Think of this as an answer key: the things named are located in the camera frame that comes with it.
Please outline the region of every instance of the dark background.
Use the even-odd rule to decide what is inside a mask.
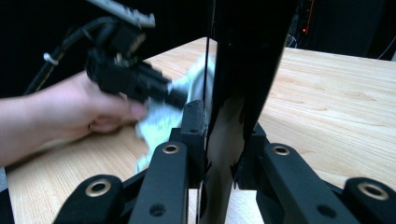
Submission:
[[[207,36],[207,0],[118,2],[155,15],[157,26],[145,30],[148,39],[138,51],[143,58]],[[395,2],[315,0],[310,33],[299,48],[377,58],[396,35]],[[44,64],[43,53],[52,53],[69,29],[108,15],[84,0],[0,1],[0,97],[22,95]],[[83,70],[88,47],[82,40],[68,50],[44,87]],[[396,41],[381,59],[395,50]]]

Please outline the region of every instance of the bolt hole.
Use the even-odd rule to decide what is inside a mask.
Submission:
[[[166,209],[163,203],[155,203],[149,209],[149,214],[154,217],[161,217],[165,213],[166,213]]]
[[[106,187],[103,183],[98,183],[92,186],[92,191],[100,191]]]
[[[90,197],[98,197],[106,194],[111,188],[111,183],[106,179],[98,179],[91,182],[85,189],[85,194]]]
[[[327,205],[323,205],[323,204],[318,205],[317,209],[320,212],[320,214],[323,215],[324,217],[335,218],[337,216],[335,211]]]
[[[179,150],[178,146],[170,145],[163,148],[163,152],[166,154],[174,154],[177,153]]]
[[[358,189],[366,196],[369,196],[377,200],[385,201],[386,199],[389,198],[387,192],[375,184],[366,183],[366,182],[359,183]]]
[[[275,154],[280,156],[287,156],[290,154],[290,151],[284,147],[274,147],[273,151],[275,152]]]

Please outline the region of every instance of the finger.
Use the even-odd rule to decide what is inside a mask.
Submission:
[[[96,101],[96,106],[101,114],[110,117],[142,119],[147,110],[144,105],[134,100],[121,96],[102,93],[103,96]]]
[[[119,123],[90,124],[90,130],[95,133],[110,133],[120,127]]]
[[[93,123],[102,125],[108,123],[118,123],[121,124],[122,119],[117,117],[110,117],[110,116],[100,116],[93,121]]]

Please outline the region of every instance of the wooden table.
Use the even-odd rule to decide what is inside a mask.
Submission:
[[[148,61],[176,78],[204,52],[201,38]],[[215,42],[210,52],[215,55]],[[395,112],[396,63],[285,49],[260,124],[271,142],[297,149],[336,186],[367,176],[396,189]],[[125,180],[147,150],[129,125],[55,144],[8,167],[16,223],[50,223],[81,181],[98,174]],[[254,197],[252,191],[235,190],[226,222],[262,222]]]

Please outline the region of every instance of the hand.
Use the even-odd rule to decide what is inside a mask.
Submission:
[[[100,91],[85,72],[34,94],[44,110],[42,122],[52,126],[56,137],[80,138],[91,132],[107,133],[124,119],[141,119],[146,108],[134,100]]]

